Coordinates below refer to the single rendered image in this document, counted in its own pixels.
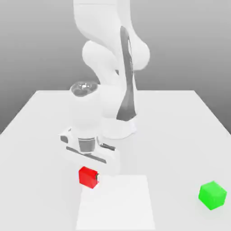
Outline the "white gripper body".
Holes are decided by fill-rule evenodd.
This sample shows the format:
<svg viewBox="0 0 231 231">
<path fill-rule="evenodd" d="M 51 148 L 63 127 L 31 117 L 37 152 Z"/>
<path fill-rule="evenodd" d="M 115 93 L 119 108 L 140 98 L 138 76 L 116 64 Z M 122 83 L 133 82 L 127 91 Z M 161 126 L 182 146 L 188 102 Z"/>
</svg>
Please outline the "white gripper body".
<svg viewBox="0 0 231 231">
<path fill-rule="evenodd" d="M 64 157 L 78 166 L 95 170 L 100 175 L 116 176 L 120 172 L 120 152 L 117 149 L 110 150 L 97 144 L 93 152 L 83 154 L 66 146 Z"/>
</svg>

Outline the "small green cube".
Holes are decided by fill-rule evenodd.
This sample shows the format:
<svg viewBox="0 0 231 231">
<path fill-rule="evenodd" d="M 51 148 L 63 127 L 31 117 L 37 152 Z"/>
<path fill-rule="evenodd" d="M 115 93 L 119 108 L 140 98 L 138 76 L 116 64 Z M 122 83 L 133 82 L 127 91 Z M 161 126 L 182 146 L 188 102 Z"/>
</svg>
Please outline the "small green cube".
<svg viewBox="0 0 231 231">
<path fill-rule="evenodd" d="M 224 188 L 211 181 L 200 186 L 198 198 L 209 210 L 214 210 L 224 204 L 226 195 Z"/>
</svg>

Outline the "small red cube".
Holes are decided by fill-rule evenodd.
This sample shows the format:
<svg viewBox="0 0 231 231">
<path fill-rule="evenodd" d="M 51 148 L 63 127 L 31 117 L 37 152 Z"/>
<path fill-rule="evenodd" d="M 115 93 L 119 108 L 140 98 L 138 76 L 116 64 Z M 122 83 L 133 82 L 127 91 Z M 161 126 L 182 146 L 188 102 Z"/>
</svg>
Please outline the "small red cube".
<svg viewBox="0 0 231 231">
<path fill-rule="evenodd" d="M 98 183 L 98 172 L 83 166 L 79 170 L 79 183 L 93 189 Z"/>
</svg>

